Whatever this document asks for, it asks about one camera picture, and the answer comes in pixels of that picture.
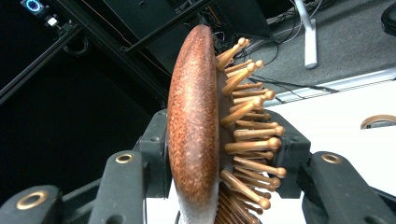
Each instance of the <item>wooden hairbrush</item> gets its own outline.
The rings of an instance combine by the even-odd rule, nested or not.
[[[261,83],[241,84],[263,62],[227,67],[248,44],[240,38],[216,57],[210,28],[197,25],[178,54],[167,133],[180,212],[187,223],[259,223],[255,214],[270,208],[269,192],[286,175],[284,168],[269,165],[284,132],[276,122],[266,122],[270,115],[262,107],[275,94]]]

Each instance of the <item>bolt hole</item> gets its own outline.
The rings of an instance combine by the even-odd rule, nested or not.
[[[17,202],[17,208],[20,210],[27,210],[38,206],[46,201],[48,193],[44,190],[36,191],[21,198]]]
[[[131,154],[123,154],[116,158],[116,162],[118,163],[127,163],[133,160],[134,157]]]
[[[120,215],[114,215],[107,219],[106,224],[121,224],[123,218]]]
[[[160,141],[160,138],[159,137],[152,137],[152,138],[150,138],[149,139],[151,142],[158,142],[158,141]]]
[[[384,219],[375,216],[368,216],[364,218],[364,221],[368,224],[388,224]]]
[[[333,154],[324,154],[321,156],[321,158],[329,163],[334,163],[334,164],[341,163],[341,159]]]

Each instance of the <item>blue light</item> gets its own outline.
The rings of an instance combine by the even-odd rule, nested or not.
[[[41,4],[37,0],[27,0],[26,7],[33,12],[41,10]]]

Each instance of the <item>speckled brown surface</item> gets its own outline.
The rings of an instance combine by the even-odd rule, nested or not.
[[[196,26],[175,65],[168,100],[169,156],[181,214],[213,223],[219,183],[219,118],[211,31]]]

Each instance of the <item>gray carpet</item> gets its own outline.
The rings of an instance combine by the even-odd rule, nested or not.
[[[318,85],[396,67],[396,37],[383,32],[380,19],[393,2],[395,0],[337,0],[313,17],[317,20],[318,67],[304,68],[303,27],[294,39],[279,45],[276,59],[255,75],[295,84]],[[292,25],[293,20],[286,21],[274,30],[274,34]],[[276,39],[284,39],[289,32],[277,35]],[[270,46],[254,51],[250,58],[269,62],[275,55],[276,46]],[[277,93],[288,91],[272,84],[265,86]]]

